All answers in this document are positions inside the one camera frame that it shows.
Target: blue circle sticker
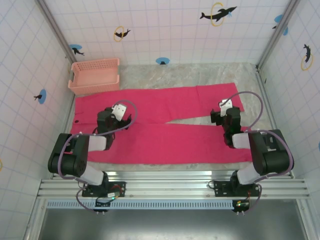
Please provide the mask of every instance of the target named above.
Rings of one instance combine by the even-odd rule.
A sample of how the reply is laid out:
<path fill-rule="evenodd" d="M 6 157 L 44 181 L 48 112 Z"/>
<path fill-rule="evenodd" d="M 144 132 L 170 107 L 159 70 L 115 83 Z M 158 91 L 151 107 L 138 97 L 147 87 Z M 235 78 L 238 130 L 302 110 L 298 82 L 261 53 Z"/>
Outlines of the blue circle sticker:
<path fill-rule="evenodd" d="M 44 104 L 46 98 L 47 98 L 47 91 L 45 89 L 42 89 L 38 95 L 38 102 L 40 104 Z"/>
<path fill-rule="evenodd" d="M 170 59 L 167 57 L 159 57 L 155 60 L 155 62 L 160 65 L 166 65 L 170 62 Z"/>

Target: plastic basket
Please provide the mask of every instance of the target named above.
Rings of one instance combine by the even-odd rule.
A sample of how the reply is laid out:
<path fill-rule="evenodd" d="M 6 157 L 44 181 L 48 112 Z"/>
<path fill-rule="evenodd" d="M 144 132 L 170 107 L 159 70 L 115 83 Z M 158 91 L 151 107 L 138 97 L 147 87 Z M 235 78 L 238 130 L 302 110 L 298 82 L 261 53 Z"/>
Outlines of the plastic basket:
<path fill-rule="evenodd" d="M 119 90 L 119 63 L 119 58 L 74 62 L 71 66 L 68 88 L 75 95 Z"/>

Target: gray floor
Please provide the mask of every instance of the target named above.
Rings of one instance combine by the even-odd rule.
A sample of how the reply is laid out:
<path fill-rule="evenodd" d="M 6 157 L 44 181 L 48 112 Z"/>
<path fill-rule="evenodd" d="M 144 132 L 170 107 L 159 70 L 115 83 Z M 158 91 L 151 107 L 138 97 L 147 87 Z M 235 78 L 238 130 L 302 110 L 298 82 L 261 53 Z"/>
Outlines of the gray floor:
<path fill-rule="evenodd" d="M 123 66 L 120 69 L 121 89 L 160 89 L 223 83 L 235 83 L 239 92 L 252 91 L 261 94 L 256 78 L 256 68 L 250 63 L 134 65 Z M 245 110 L 241 113 L 241 125 L 248 126 L 258 116 L 260 103 L 254 95 L 242 94 L 240 98 Z M 173 123 L 212 125 L 209 116 L 175 120 Z M 266 112 L 252 129 L 271 129 Z M 246 162 L 179 165 L 90 163 L 102 171 L 234 170 L 242 168 L 246 164 Z"/>
<path fill-rule="evenodd" d="M 293 201 L 261 200 L 250 213 L 231 210 L 50 209 L 43 240 L 304 240 Z"/>

